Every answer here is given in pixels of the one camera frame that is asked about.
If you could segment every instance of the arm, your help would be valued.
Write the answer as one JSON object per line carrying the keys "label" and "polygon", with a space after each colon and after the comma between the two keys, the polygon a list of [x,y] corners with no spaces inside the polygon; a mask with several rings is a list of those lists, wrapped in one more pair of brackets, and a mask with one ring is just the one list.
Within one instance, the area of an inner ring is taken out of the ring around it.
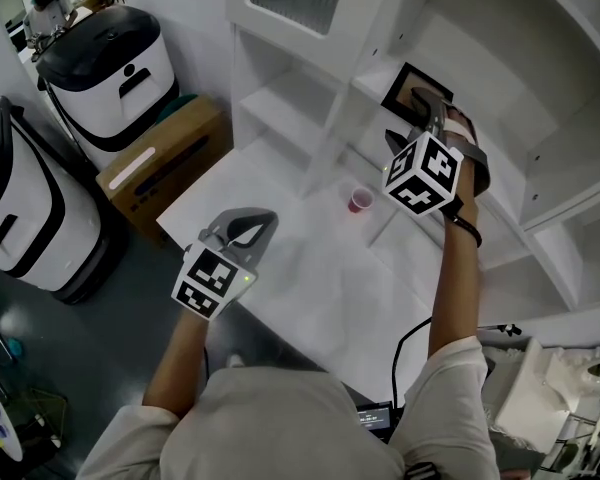
{"label": "arm", "polygon": [[[451,110],[449,117],[466,126],[464,118],[455,110]],[[459,215],[477,227],[478,207],[473,197],[473,177],[473,162],[465,159],[457,188],[457,194],[464,202]],[[479,298],[476,241],[467,231],[445,218],[444,252],[431,317],[429,357],[449,343],[476,334]]]}
{"label": "arm", "polygon": [[162,449],[195,401],[206,335],[206,320],[183,310],[143,407],[118,411],[80,468],[78,480],[161,478]]}
{"label": "arm", "polygon": [[71,11],[71,14],[69,14],[69,19],[67,20],[67,24],[64,26],[64,28],[69,30],[73,26],[73,23],[74,23],[74,21],[76,21],[77,17],[78,17],[78,11],[76,11],[74,9],[73,11]]}
{"label": "arm", "polygon": [[27,15],[22,22],[22,28],[24,30],[24,37],[27,40],[28,48],[35,48],[33,45],[33,32],[31,31],[31,22],[29,21],[29,16]]}
{"label": "arm", "polygon": [[65,23],[64,25],[64,28],[69,30],[73,26],[74,21],[76,21],[76,18],[78,17],[78,11],[76,11],[73,8],[71,0],[58,0],[58,3],[60,4],[60,9],[62,9],[62,14],[64,14],[65,16],[69,16],[67,18],[67,23]]}
{"label": "arm", "polygon": [[171,341],[153,375],[142,405],[161,407],[182,418],[193,407],[208,323],[183,309]]}

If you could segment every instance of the red cup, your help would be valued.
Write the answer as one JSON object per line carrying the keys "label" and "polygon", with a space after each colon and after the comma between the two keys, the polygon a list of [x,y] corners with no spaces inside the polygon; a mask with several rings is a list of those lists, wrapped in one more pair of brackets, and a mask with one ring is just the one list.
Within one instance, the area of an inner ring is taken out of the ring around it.
{"label": "red cup", "polygon": [[373,192],[366,187],[358,187],[353,190],[349,199],[349,211],[359,213],[371,207],[373,204]]}

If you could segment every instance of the white cloth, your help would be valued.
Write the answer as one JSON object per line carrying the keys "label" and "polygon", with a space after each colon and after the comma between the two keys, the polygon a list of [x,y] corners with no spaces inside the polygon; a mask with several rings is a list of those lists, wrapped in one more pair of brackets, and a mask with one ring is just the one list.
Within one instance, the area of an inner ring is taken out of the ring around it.
{"label": "white cloth", "polygon": [[67,24],[67,16],[72,12],[71,0],[53,0],[42,11],[32,7],[24,18],[25,37],[31,39],[37,33],[51,35],[56,25],[64,27]]}
{"label": "white cloth", "polygon": [[328,374],[221,370],[182,421],[155,407],[123,407],[77,478],[383,480],[402,478],[405,463],[430,461],[443,478],[495,480],[480,399],[486,371],[476,338],[438,351],[407,393],[387,446],[360,426]]}

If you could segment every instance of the gray floor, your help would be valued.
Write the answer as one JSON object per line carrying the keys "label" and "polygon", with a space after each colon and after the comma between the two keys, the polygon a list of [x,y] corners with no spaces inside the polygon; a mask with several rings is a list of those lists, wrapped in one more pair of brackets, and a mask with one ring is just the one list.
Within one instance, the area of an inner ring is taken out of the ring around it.
{"label": "gray floor", "polygon": [[[19,339],[25,351],[0,377],[14,390],[34,386],[68,399],[65,446],[51,463],[62,475],[75,474],[119,407],[141,400],[180,311],[170,298],[179,255],[175,247],[159,250],[132,234],[113,275],[76,306],[0,273],[0,331]],[[212,372],[233,351],[247,364],[317,368],[239,305],[214,321],[207,350]],[[356,403],[367,401],[353,396]]]}

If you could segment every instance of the small display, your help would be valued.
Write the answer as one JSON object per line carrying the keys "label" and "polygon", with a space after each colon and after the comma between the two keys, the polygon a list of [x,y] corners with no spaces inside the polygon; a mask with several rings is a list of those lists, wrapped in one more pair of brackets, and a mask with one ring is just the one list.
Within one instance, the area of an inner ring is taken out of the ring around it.
{"label": "small display", "polygon": [[367,430],[382,430],[391,427],[389,407],[360,411],[358,417],[360,418],[360,424]]}

